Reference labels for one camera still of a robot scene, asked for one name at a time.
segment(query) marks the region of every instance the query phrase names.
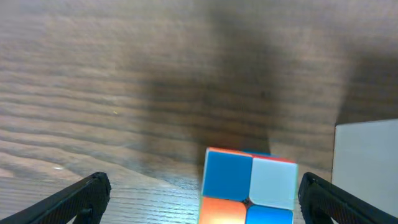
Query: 2x2 puzzle cube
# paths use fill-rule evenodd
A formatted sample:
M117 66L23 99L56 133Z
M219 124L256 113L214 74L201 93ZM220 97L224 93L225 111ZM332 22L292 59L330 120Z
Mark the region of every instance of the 2x2 puzzle cube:
M210 147L203 172L199 224L293 223L295 163Z

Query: wooden table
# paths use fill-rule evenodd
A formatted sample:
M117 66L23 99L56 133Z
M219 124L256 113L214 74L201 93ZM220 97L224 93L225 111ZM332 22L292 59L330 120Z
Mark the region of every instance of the wooden table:
M330 180L336 122L396 118L394 1L0 3L0 218L95 171L103 223L195 223L207 146ZM295 221L300 221L297 208Z

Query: wooden surface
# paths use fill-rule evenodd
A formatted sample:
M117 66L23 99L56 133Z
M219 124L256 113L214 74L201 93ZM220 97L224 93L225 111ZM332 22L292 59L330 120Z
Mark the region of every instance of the wooden surface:
M207 146L271 152L297 161L299 180L330 179L336 122L397 117L397 11L1 1L0 218L103 171L103 223L195 223Z

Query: cube face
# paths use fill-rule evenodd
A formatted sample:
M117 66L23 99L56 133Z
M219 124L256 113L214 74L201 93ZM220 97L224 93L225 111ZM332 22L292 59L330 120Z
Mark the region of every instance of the cube face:
M208 148L199 224L291 224L296 187L291 161Z
M297 164L254 158L250 200L256 205L294 209Z
M202 195L235 201L249 196L252 157L209 150Z
M242 202L203 197L198 224L245 224L246 207Z
M293 212L278 208L253 205L248 209L247 224L292 224Z

